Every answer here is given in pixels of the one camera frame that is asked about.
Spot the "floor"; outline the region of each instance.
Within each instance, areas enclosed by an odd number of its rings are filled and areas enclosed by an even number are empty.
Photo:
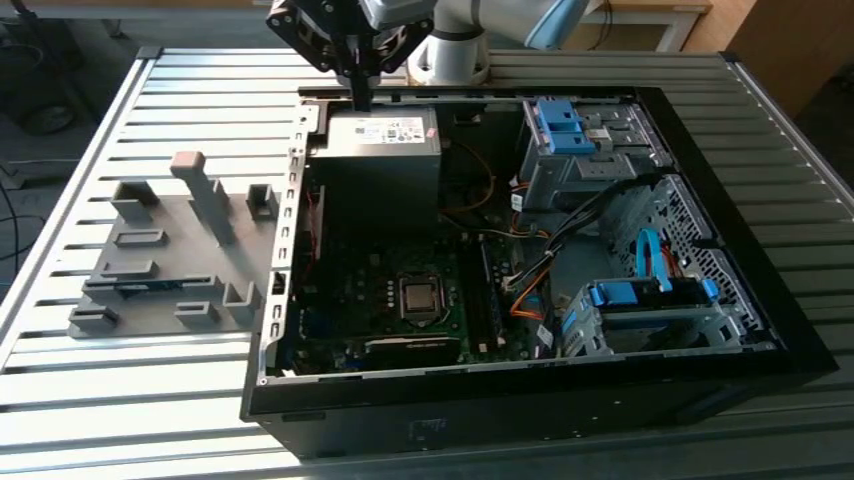
[[[71,22],[76,41],[86,52],[87,63],[76,72],[87,96],[98,111],[110,106],[127,69],[140,45],[164,45],[186,48],[263,48],[282,47],[282,42],[263,26],[262,21],[199,21],[175,20],[126,21],[122,25],[124,38],[112,39],[96,21]],[[198,35],[215,32],[215,35]],[[507,48],[506,41],[493,42]],[[854,88],[842,80],[828,84],[810,106],[797,118],[797,124],[820,151],[840,171],[842,177],[854,184]],[[0,116],[0,160],[8,167],[30,178],[27,188],[10,191],[18,215],[34,215],[22,219],[20,247],[26,247],[39,234],[42,222],[47,218],[62,189],[70,177],[76,159],[83,155],[94,126],[78,122],[66,131],[30,137]],[[0,252],[15,251],[12,222],[4,220],[6,206],[0,211]],[[14,257],[0,260],[0,299],[15,277]]]

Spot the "blue plastic clip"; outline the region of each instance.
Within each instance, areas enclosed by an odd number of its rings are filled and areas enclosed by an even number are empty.
[[[705,278],[701,283],[704,285],[704,290],[706,290],[706,295],[709,295],[709,300],[717,302],[721,298],[721,289],[718,288],[718,284],[712,278]]]
[[[605,295],[602,295],[602,291],[597,287],[590,287],[590,298],[593,299],[593,304],[597,307],[605,305]]]
[[[537,101],[539,123],[549,139],[549,151],[555,155],[597,153],[597,145],[582,129],[582,117],[569,100]]]
[[[599,289],[609,305],[637,305],[638,296],[631,282],[603,282]]]

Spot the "black cable on floor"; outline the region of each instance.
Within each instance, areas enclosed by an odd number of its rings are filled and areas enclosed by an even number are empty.
[[[605,20],[602,21],[602,27],[599,28],[599,39],[593,47],[587,50],[597,50],[605,41],[611,36],[611,28],[614,27],[614,6],[611,5],[611,0],[605,0]]]
[[[44,227],[44,224],[47,223],[44,220],[44,217],[40,217],[39,215],[18,215],[15,217],[4,217],[0,218],[0,223],[3,222],[8,222],[10,220],[24,220],[32,218],[34,220],[40,220],[42,221],[42,226]],[[39,240],[39,235],[36,235],[36,237],[32,239],[32,242],[30,242],[27,245],[24,245],[22,248],[15,249],[15,251],[12,253],[7,253],[6,255],[3,255],[0,257],[0,262],[3,262],[4,260],[8,260],[10,258],[15,257],[16,255],[20,255],[22,253],[24,253],[27,250],[30,250],[32,248],[32,246],[36,244],[36,241]]]
[[[3,193],[3,198],[6,199],[6,203],[10,206],[10,219],[12,220],[12,226],[15,229],[15,253],[11,255],[15,256],[15,275],[18,275],[18,270],[20,268],[20,247],[22,247],[22,232],[18,227],[18,214],[15,213],[15,206],[12,205],[12,199],[10,198],[10,193],[6,191],[6,186],[3,182],[0,182],[0,193]]]

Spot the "metal rail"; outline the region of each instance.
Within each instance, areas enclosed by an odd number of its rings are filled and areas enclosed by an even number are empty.
[[[159,195],[176,150],[202,150],[230,192],[274,183],[299,86],[331,85],[290,50],[166,50],[138,60],[0,308],[0,472],[22,478],[459,478],[742,475],[854,470],[852,196],[740,65],[714,55],[493,53],[503,85],[661,87],[842,370],[700,425],[561,442],[301,465],[238,419],[248,334],[74,340],[68,313],[116,213],[120,179]],[[401,75],[386,79],[402,84]]]

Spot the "motherboard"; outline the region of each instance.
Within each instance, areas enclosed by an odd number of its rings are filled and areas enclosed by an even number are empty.
[[[506,315],[511,241],[330,241],[331,264],[299,294],[298,374],[526,359],[529,328]]]

